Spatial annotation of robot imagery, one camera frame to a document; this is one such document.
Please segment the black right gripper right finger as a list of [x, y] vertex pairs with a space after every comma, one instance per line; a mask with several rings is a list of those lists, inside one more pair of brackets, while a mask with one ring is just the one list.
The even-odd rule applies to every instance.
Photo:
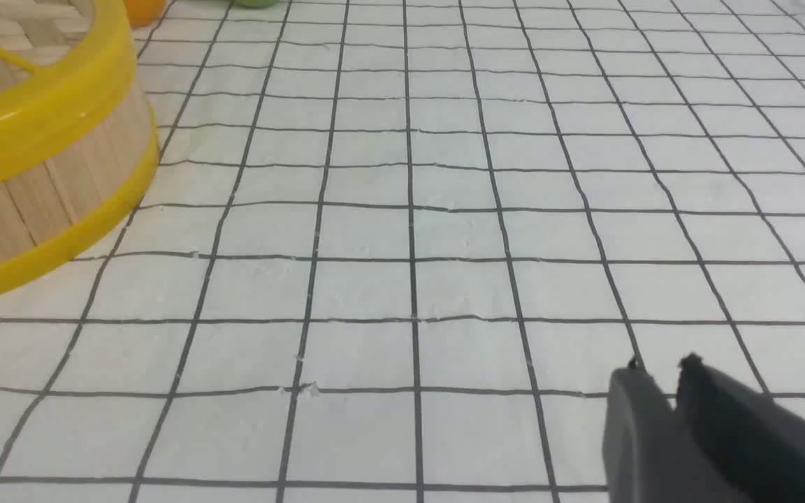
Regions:
[[706, 459], [754, 502], [805, 502], [805, 420], [691, 353], [676, 410]]

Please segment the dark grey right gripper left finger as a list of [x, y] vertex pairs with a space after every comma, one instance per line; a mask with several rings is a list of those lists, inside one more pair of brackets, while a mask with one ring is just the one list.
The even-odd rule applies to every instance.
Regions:
[[610, 502], [748, 502], [707, 461], [636, 358], [609, 380], [602, 459]]

